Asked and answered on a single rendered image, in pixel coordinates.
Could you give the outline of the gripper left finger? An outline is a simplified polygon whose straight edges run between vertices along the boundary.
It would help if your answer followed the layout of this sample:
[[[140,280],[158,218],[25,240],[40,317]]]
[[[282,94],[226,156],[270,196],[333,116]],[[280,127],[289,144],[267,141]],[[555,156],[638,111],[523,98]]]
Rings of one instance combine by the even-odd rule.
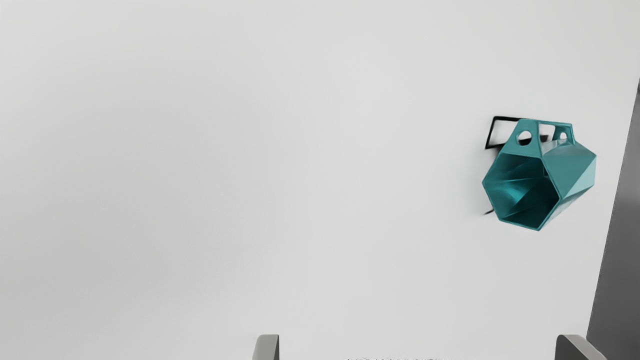
[[[279,335],[262,334],[254,344],[252,360],[281,360]]]

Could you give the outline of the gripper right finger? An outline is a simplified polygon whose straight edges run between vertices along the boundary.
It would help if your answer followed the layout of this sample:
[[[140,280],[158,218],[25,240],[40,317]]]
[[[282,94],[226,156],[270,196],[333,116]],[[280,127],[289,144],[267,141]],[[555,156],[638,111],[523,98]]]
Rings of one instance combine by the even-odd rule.
[[[577,334],[560,334],[555,343],[554,360],[607,360],[590,342]]]

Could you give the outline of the teal faceted mug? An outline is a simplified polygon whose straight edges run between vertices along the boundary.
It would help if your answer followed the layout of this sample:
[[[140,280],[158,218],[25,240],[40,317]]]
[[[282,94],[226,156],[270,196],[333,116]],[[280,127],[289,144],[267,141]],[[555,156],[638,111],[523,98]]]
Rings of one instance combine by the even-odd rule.
[[[515,123],[501,144],[482,186],[499,221],[540,231],[595,185],[597,156],[576,141],[571,123],[551,121],[542,141],[542,120],[494,116]]]

